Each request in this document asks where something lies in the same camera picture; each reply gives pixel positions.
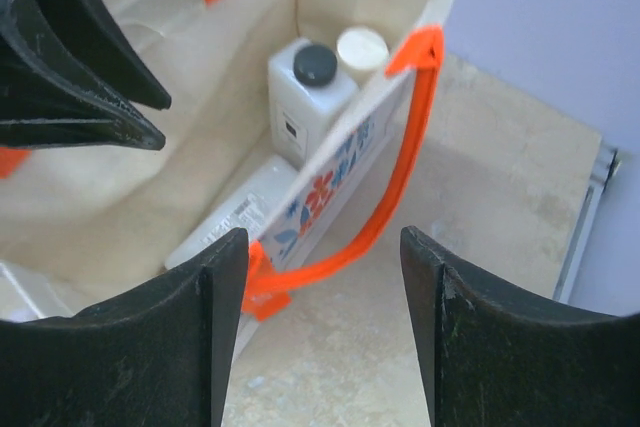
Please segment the canvas bag with orange handles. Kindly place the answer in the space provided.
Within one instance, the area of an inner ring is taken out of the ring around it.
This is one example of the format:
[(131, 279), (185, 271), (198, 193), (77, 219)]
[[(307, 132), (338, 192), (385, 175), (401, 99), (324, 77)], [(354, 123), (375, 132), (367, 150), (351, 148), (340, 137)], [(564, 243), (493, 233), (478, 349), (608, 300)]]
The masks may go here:
[(364, 255), (454, 0), (1, 0), (1, 319), (70, 318), (249, 236), (236, 340)]

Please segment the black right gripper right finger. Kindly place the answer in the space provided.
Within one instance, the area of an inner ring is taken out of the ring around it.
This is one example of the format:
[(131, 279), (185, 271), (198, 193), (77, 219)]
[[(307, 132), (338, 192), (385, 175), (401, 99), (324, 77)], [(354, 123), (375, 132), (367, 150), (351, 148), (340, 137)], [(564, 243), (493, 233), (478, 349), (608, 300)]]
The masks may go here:
[(539, 296), (416, 227), (401, 269), (435, 426), (635, 426), (639, 318)]

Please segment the white square bottle black cap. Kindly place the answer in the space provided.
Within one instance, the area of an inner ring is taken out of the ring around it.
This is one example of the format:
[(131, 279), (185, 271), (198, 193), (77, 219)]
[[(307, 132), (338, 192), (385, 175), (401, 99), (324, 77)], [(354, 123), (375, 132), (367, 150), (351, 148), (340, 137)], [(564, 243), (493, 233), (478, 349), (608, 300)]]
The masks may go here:
[(299, 37), (272, 55), (268, 99), (276, 152), (301, 169), (358, 91), (323, 43)]

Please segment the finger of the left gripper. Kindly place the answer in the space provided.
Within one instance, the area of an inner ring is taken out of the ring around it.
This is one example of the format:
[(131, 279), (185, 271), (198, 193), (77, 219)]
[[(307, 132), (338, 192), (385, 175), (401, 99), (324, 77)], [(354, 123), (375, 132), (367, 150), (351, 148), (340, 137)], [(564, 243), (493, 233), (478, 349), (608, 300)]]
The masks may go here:
[(64, 46), (127, 99), (156, 110), (171, 96), (123, 34), (102, 0), (37, 0)]
[(37, 0), (1, 0), (1, 144), (160, 150), (165, 137), (64, 46)]

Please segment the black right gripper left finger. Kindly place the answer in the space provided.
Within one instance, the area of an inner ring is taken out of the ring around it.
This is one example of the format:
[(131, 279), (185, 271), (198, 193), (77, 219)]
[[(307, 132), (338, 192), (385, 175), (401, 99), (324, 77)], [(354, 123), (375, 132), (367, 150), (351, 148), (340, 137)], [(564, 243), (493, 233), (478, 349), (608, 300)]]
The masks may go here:
[(249, 263), (235, 228), (70, 318), (1, 325), (5, 426), (217, 426)]

